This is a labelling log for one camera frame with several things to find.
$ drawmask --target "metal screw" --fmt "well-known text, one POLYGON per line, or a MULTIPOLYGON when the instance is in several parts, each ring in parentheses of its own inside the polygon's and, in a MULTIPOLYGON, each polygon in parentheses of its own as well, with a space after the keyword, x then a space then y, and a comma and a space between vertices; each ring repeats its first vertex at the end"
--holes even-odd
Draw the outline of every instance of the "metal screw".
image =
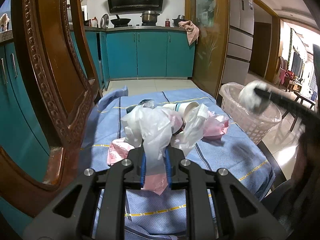
POLYGON ((229 173, 225 168, 219 169, 218 172, 221 176, 226 176, 229 173))
POLYGON ((129 159, 124 159, 121 161, 121 164, 123 166, 129 166, 129 165, 131 165, 131 163, 132 163, 132 161, 130 161, 129 159))
POLYGON ((94 170, 93 169, 85 169, 84 172, 83 172, 86 176, 91 176, 93 173, 94 173, 94 170))
POLYGON ((187 159, 183 159, 180 163, 182 166, 189 166, 191 164, 191 161, 187 159))

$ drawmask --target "countertop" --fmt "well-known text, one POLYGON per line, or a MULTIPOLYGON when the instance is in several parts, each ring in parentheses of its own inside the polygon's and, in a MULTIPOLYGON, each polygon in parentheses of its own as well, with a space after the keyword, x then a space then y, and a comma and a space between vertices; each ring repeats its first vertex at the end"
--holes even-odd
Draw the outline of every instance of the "countertop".
POLYGON ((0 44, 6 43, 13 39, 12 30, 8 30, 0 33, 0 44))
POLYGON ((107 28, 107 29, 84 26, 84 30, 91 31, 91 32, 115 32, 115 31, 129 31, 129 30, 165 30, 165 31, 186 32, 186 30, 183 28, 163 27, 163 26, 129 26, 129 27, 107 28))

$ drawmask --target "gray refrigerator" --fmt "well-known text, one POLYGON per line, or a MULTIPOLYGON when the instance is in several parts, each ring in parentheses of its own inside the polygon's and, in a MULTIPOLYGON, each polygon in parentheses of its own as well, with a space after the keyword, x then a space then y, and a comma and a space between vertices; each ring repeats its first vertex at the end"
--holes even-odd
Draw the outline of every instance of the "gray refrigerator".
POLYGON ((222 84, 244 85, 251 58, 253 27, 253 0, 230 0, 230 33, 222 84))

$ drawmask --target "white plastic basket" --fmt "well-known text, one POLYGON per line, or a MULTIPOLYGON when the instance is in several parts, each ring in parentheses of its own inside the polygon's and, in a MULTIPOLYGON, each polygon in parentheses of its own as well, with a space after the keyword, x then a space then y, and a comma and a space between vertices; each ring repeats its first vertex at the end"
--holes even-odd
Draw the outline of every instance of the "white plastic basket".
POLYGON ((261 115, 248 112, 238 103, 239 93, 243 88, 243 85, 233 82, 222 85, 219 92, 223 97, 221 108, 258 144, 267 132, 281 121, 281 112, 272 102, 261 115))

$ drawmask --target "cabinet handle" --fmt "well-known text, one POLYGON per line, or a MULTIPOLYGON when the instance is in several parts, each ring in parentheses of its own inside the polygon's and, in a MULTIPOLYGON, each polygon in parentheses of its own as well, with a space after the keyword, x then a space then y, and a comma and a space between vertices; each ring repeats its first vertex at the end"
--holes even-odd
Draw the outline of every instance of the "cabinet handle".
POLYGON ((2 64, 2 70, 3 70, 3 75, 4 75, 4 81, 5 81, 5 85, 8 83, 7 81, 7 76, 5 75, 5 68, 4 68, 4 62, 3 62, 3 58, 1 59, 1 64, 2 64))
POLYGON ((17 77, 18 77, 18 72, 17 72, 16 63, 15 63, 15 61, 14 61, 14 55, 13 55, 13 53, 12 53, 10 56, 11 56, 11 61, 12 61, 12 65, 13 65, 13 68, 14 68, 15 78, 17 78, 17 77))

